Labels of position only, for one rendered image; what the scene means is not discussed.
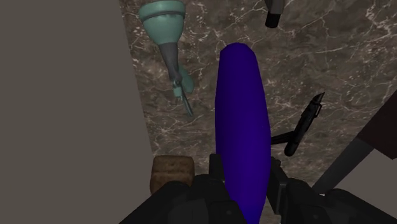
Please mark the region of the dark red furniture piece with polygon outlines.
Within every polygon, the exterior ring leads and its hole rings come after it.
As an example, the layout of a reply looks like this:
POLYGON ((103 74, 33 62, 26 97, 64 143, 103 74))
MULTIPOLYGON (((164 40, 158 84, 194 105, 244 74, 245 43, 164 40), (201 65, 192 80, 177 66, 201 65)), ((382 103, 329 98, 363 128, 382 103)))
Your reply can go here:
POLYGON ((335 188, 373 150, 397 158, 397 90, 315 182, 314 191, 324 194, 335 188))

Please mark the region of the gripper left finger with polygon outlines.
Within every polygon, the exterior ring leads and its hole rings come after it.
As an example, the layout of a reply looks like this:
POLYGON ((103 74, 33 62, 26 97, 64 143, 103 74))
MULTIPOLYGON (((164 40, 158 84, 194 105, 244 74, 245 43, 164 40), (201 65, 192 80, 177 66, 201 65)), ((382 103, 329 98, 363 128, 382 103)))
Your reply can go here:
POLYGON ((209 172, 191 186, 170 181, 119 224, 247 224, 225 188, 221 156, 209 156, 209 172))

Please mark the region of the teal hand blender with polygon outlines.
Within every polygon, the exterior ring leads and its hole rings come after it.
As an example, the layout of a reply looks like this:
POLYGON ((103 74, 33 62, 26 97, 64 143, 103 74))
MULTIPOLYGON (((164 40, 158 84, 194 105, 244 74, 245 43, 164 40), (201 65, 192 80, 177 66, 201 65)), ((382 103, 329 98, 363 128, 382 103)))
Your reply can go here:
POLYGON ((193 110, 186 94, 193 92, 194 84, 178 61, 178 41, 183 33, 185 19, 184 3, 179 0, 147 3, 140 7, 139 19, 149 38, 160 49, 174 96, 182 100, 186 112, 192 116, 193 110))

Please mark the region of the blue elongated rounded object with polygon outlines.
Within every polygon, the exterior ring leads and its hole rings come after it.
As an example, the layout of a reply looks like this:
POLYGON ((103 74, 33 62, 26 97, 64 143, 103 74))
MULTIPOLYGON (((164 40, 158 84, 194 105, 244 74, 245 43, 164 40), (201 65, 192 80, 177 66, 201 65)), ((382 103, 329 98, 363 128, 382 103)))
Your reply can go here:
POLYGON ((247 224, 259 224, 270 176, 271 133, 258 61, 243 43, 220 52, 215 131, 226 189, 247 224))

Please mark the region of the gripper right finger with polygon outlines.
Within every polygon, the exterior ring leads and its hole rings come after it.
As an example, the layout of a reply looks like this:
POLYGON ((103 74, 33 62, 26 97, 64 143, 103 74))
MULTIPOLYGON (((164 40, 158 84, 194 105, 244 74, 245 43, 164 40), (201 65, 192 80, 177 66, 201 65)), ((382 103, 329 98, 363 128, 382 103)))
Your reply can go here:
POLYGON ((342 189, 324 195, 305 181, 287 177, 272 157, 267 200, 281 224, 397 224, 397 219, 342 189))

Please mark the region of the brown cork-like block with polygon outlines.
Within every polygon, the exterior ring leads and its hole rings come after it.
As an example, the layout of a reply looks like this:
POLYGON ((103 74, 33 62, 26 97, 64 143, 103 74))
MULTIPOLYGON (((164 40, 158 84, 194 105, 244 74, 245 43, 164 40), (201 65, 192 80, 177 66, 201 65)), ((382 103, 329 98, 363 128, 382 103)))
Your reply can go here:
POLYGON ((153 159, 150 192, 154 194, 170 181, 180 181, 191 186, 195 176, 192 157, 182 155, 157 155, 153 159))

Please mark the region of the black pen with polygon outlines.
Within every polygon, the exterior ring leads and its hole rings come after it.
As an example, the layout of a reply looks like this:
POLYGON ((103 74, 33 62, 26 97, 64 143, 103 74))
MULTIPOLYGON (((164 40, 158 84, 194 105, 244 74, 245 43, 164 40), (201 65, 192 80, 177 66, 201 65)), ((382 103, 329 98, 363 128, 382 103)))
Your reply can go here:
POLYGON ((284 154, 287 157, 293 156, 313 120, 319 115, 322 108, 321 102, 323 97, 324 92, 315 95, 302 112, 295 129, 290 132, 271 137, 271 145, 286 143, 284 154))

